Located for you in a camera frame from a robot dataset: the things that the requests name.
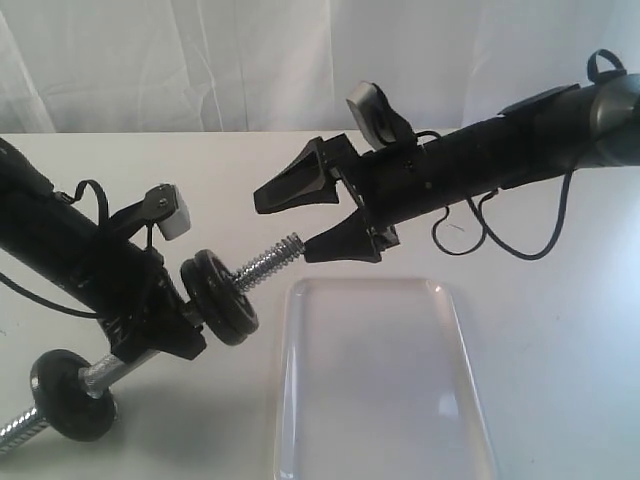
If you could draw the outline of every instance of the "threaded metal bar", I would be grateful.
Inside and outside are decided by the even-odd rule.
[[[36,407],[31,407],[0,430],[0,456],[18,448],[49,426]]]
[[[304,253],[304,243],[297,234],[276,243],[233,274],[233,283],[241,292],[251,290],[267,277],[291,263]]]

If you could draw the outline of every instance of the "black cable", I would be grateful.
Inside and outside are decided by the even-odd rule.
[[[14,282],[9,277],[7,277],[4,273],[0,273],[0,282],[4,283],[11,290],[13,290],[16,293],[19,293],[23,297],[26,297],[29,300],[42,305],[43,307],[47,307],[47,308],[50,308],[51,310],[55,310],[56,312],[66,313],[67,315],[72,315],[74,317],[81,317],[81,318],[93,318],[93,319],[100,318],[97,313],[75,310],[73,308],[65,307],[64,305],[59,305],[55,302],[52,302],[51,300],[47,300],[46,298],[42,298],[40,295],[36,295],[35,293],[27,290],[26,288],[21,287],[16,282]]]
[[[96,199],[98,201],[98,226],[104,226],[109,220],[109,202],[107,200],[107,195],[104,192],[102,186],[95,180],[83,180],[76,186],[76,191],[73,197],[69,197],[68,195],[63,195],[61,198],[66,201],[69,205],[73,205],[74,203],[82,200],[84,195],[84,191],[87,188],[87,185],[91,187],[96,195]],[[41,297],[33,293],[30,290],[27,290],[23,286],[17,284],[9,277],[7,277],[4,273],[0,272],[0,283],[3,283],[7,287],[9,287],[14,292],[22,295],[29,300],[42,305],[43,307],[47,307],[56,312],[65,313],[67,315],[71,315],[74,317],[80,318],[91,318],[97,319],[100,316],[95,312],[83,312],[82,310],[76,310],[74,308],[65,307],[64,305],[60,305],[58,303],[52,302],[51,300],[47,300],[46,298]]]
[[[498,191],[497,190],[493,190],[489,194],[485,195],[482,198],[482,200],[480,200],[480,208],[482,208],[482,204],[484,202],[486,202],[487,200],[491,200],[497,194],[498,194]],[[438,227],[440,226],[440,224],[442,224],[442,222],[444,222],[447,218],[449,218],[449,214],[450,213],[451,213],[451,209],[449,208],[449,206],[448,205],[445,206],[444,207],[444,216],[442,218],[440,218],[438,221],[436,221],[436,223],[433,224],[433,227],[431,227],[431,239],[433,240],[433,243],[436,244],[436,247],[438,247],[438,249],[441,252],[446,253],[447,255],[451,255],[452,257],[461,257],[463,255],[469,255],[470,253],[473,253],[476,250],[478,250],[484,244],[484,242],[487,240],[487,230],[484,229],[484,228],[482,229],[482,234],[480,235],[480,239],[476,242],[476,244],[474,246],[472,246],[471,248],[469,248],[467,250],[464,250],[462,252],[454,252],[452,250],[449,250],[444,245],[442,245],[442,243],[438,239]]]
[[[547,242],[547,244],[544,246],[542,250],[540,250],[537,253],[525,253],[525,252],[516,250],[511,245],[503,241],[500,237],[498,237],[498,235],[491,229],[491,227],[489,227],[489,225],[487,224],[484,218],[484,213],[482,212],[482,204],[484,203],[485,198],[491,195],[491,193],[483,197],[482,200],[480,200],[480,203],[478,204],[477,207],[475,203],[473,203],[473,200],[471,199],[471,197],[467,196],[465,198],[467,205],[469,205],[469,208],[471,209],[471,212],[473,213],[473,215],[476,217],[476,220],[478,220],[478,222],[480,223],[480,226],[483,228],[484,231],[486,231],[487,235],[491,238],[491,240],[493,240],[500,248],[505,250],[507,253],[510,253],[514,257],[517,257],[521,260],[528,260],[528,261],[540,260],[541,258],[548,255],[549,252],[553,250],[553,247],[556,246],[556,243],[558,243],[558,239],[560,238],[560,234],[562,233],[562,227],[564,226],[564,219],[567,213],[569,187],[571,186],[571,179],[573,178],[573,173],[576,167],[578,166],[578,162],[580,161],[582,156],[591,147],[593,147],[593,145],[597,141],[603,138],[603,136],[604,135],[601,135],[595,138],[594,140],[590,141],[587,145],[584,146],[584,148],[578,151],[578,153],[569,163],[569,170],[564,175],[564,178],[562,180],[562,188],[560,189],[560,200],[558,202],[558,216],[556,218],[556,225],[553,228],[553,233],[551,234],[551,238],[549,238],[549,241]]]

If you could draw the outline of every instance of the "robotic arm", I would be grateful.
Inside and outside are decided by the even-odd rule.
[[[613,69],[601,72],[598,57]],[[356,210],[332,229],[308,240],[309,263],[334,260],[379,262],[399,244],[395,225],[466,201],[483,228],[477,249],[489,236],[524,260],[546,255],[564,221],[572,172],[578,168],[640,165],[640,75],[627,74],[608,50],[587,63],[592,85],[553,88],[449,135],[415,133],[375,84],[361,83],[347,103],[373,147],[359,155],[345,135],[314,138],[300,155],[254,194],[258,213],[313,203],[338,203],[342,181]],[[420,144],[420,137],[433,137]],[[556,229],[536,254],[505,244],[484,221],[482,204],[498,189],[565,176]],[[476,205],[472,197],[487,194]],[[438,246],[434,225],[432,236]]]
[[[613,69],[599,71],[598,57]],[[466,201],[483,234],[475,247],[460,254],[490,237],[525,260],[546,255],[562,228],[574,170],[640,165],[640,75],[627,74],[607,50],[591,56],[587,72],[592,85],[548,90],[446,136],[415,133],[378,86],[360,84],[348,104],[373,150],[359,155],[345,135],[312,139],[254,195],[258,213],[270,214],[338,203],[336,183],[342,181],[356,210],[304,244],[295,234],[287,237],[235,273],[212,252],[196,253],[180,271],[188,300],[176,290],[152,244],[155,226],[167,240],[189,229],[186,205],[174,186],[159,185],[110,215],[97,182],[80,182],[74,196],[56,192],[0,139],[0,248],[92,311],[57,305],[1,273],[0,282],[41,305],[96,319],[111,347],[93,365],[64,350],[40,357],[31,372],[35,406],[0,430],[0,456],[49,425],[74,440],[100,438],[115,418],[108,387],[159,351],[196,358],[206,347],[203,324],[227,345],[242,343],[258,327],[245,292],[303,252],[309,263],[379,262],[382,252],[399,244],[396,224]],[[422,137],[432,140],[421,144]],[[523,254],[502,242],[484,221],[482,204],[498,189],[557,176],[565,180],[549,244],[539,253]],[[86,187],[98,199],[97,224],[73,207]],[[480,194],[485,196],[476,205],[472,197]],[[432,232],[436,242],[438,223]],[[145,227],[147,245],[140,248],[130,238]]]

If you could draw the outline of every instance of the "clear plastic tray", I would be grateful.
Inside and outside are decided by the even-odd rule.
[[[276,480],[493,479],[450,295],[314,279],[288,297]]]

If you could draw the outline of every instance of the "white table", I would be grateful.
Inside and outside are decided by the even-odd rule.
[[[23,135],[18,146],[56,186],[84,178],[105,187],[112,211],[163,181],[177,183],[193,229],[158,241],[170,273],[211,248],[239,266],[280,237],[332,226],[353,206],[312,206],[257,216],[252,193],[315,133]],[[364,148],[364,143],[357,138]],[[640,169],[579,172],[565,231],[552,254],[527,263],[490,242],[452,258],[432,244],[434,213],[400,225],[402,246],[378,265],[298,262],[251,292],[261,327],[243,345],[209,348],[194,362],[162,355],[118,383],[122,421],[95,444],[48,430],[0,465],[2,478],[267,479],[272,477],[279,344],[287,289],[305,276],[421,276],[450,287],[503,478],[637,478],[640,443]],[[559,181],[501,193],[487,216],[525,250],[555,221]],[[91,195],[81,208],[95,216]],[[443,241],[475,242],[466,207]],[[1,255],[0,270],[38,293],[77,305]],[[0,290],[0,420],[31,403],[28,373],[43,352],[67,348],[95,361],[100,329]]]

